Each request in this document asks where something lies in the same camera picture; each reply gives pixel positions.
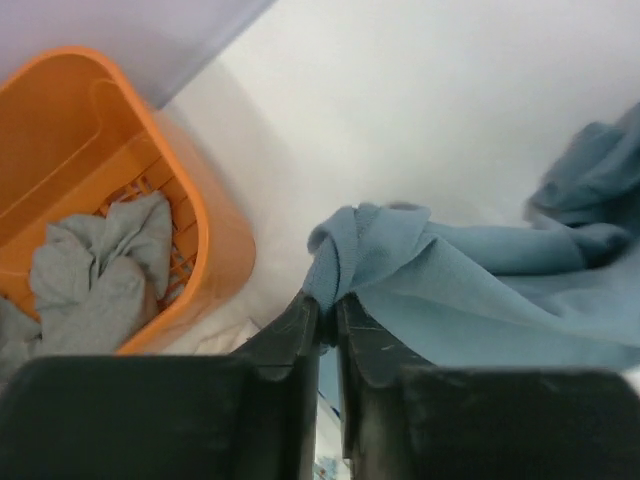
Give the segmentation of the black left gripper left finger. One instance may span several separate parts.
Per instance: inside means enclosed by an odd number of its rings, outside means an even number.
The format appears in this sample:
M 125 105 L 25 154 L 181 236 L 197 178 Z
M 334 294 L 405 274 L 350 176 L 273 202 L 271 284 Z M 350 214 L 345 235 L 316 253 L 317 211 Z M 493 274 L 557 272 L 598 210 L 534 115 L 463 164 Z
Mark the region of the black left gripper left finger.
M 221 356 L 54 356 L 1 393 L 5 479 L 309 479 L 320 312 Z

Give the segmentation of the teal blue t shirt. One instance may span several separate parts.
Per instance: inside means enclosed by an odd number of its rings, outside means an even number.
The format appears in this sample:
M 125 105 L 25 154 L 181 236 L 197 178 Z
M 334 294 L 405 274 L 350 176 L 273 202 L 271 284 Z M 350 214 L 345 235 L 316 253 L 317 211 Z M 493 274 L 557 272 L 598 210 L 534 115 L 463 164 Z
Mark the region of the teal blue t shirt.
M 526 206 L 527 225 L 449 226 L 428 209 L 363 204 L 308 240 L 304 292 L 354 295 L 445 367 L 639 364 L 639 111 L 572 139 Z

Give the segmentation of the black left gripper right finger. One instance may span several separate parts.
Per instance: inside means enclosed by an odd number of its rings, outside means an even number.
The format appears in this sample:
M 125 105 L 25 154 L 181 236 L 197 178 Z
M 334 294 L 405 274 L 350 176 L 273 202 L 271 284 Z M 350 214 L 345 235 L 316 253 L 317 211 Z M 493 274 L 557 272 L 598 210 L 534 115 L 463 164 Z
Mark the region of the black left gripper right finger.
M 444 368 L 349 296 L 335 309 L 356 479 L 635 479 L 639 397 L 606 370 Z

